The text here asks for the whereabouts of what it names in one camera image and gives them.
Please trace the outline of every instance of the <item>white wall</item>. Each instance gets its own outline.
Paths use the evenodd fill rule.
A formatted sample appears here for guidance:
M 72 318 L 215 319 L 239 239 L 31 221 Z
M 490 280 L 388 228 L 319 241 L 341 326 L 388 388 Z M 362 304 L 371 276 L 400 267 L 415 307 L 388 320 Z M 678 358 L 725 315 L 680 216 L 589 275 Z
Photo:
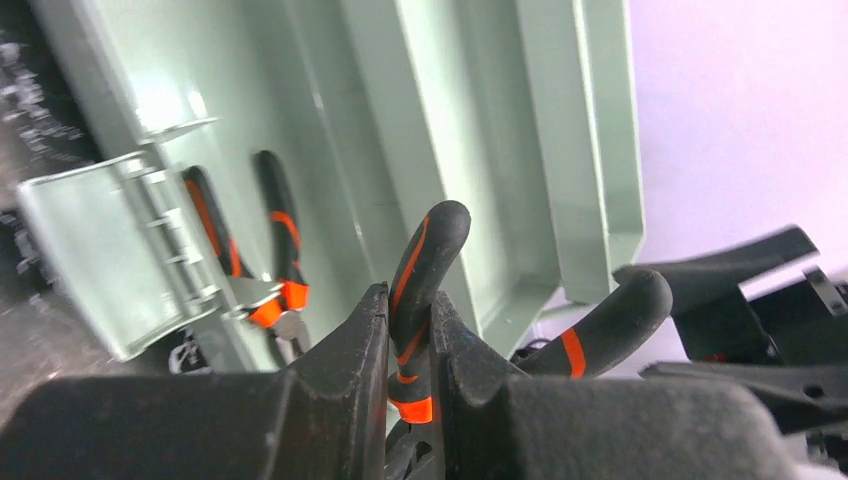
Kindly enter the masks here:
M 632 0 L 630 9 L 647 223 L 639 260 L 797 223 L 826 271 L 848 265 L 848 2 Z M 668 321 L 611 374 L 683 358 Z

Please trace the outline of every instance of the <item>black tool handle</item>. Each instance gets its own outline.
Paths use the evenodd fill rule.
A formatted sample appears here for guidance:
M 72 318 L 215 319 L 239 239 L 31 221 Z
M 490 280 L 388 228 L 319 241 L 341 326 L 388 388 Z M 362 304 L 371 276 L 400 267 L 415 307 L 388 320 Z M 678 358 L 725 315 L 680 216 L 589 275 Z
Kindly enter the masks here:
M 408 423 L 432 419 L 427 342 L 430 304 L 471 228 L 465 205 L 448 200 L 427 213 L 401 257 L 389 293 L 389 335 L 398 373 L 389 400 Z
M 194 208 L 203 223 L 203 229 L 212 244 L 218 262 L 227 275 L 234 277 L 249 277 L 253 275 L 241 260 L 238 246 L 227 230 L 224 215 L 218 207 L 212 184 L 207 178 L 206 171 L 199 165 L 193 165 L 182 172 L 183 183 L 188 190 Z
M 662 275 L 642 270 L 518 368 L 533 375 L 600 375 L 645 343 L 668 317 L 671 302 Z
M 306 285 L 300 271 L 300 231 L 283 164 L 274 152 L 256 154 L 256 174 L 272 222 L 274 275 Z

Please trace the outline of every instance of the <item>green metal cabinet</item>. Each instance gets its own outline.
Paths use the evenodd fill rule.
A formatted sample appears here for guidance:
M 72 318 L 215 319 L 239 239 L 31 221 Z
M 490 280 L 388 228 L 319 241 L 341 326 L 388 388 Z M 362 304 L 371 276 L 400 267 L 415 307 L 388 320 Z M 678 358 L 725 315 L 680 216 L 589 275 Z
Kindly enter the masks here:
M 290 177 L 313 339 L 390 281 L 435 203 L 472 231 L 443 288 L 507 355 L 564 286 L 593 303 L 643 237 L 624 0 L 34 0 L 104 152 L 202 164 L 256 272 L 249 156 Z

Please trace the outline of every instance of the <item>dark floor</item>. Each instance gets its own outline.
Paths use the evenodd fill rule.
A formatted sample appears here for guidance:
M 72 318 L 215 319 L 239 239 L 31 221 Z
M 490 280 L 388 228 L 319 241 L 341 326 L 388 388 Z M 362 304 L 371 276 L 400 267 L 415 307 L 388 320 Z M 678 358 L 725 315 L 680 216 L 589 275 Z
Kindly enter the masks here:
M 165 345 L 129 363 L 111 360 L 65 298 L 38 294 L 17 275 L 12 249 L 8 238 L 0 239 L 0 426 L 51 378 L 168 373 Z

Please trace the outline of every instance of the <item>pliers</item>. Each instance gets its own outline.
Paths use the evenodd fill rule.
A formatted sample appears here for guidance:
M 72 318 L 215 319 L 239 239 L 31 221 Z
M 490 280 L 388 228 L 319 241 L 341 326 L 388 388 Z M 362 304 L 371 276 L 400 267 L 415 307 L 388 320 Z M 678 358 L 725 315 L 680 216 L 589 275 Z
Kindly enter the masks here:
M 280 351 L 282 360 L 288 364 L 310 347 L 308 332 L 298 313 L 306 306 L 309 296 L 309 285 L 300 270 L 300 232 L 280 160 L 273 152 L 263 150 L 255 155 L 253 167 L 271 223 L 274 253 L 271 275 L 281 287 L 277 297 L 248 313 L 256 325 L 268 329 L 273 351 Z M 229 234 L 203 167 L 191 166 L 182 172 L 182 177 L 224 273 L 256 278 L 242 261 L 238 244 Z

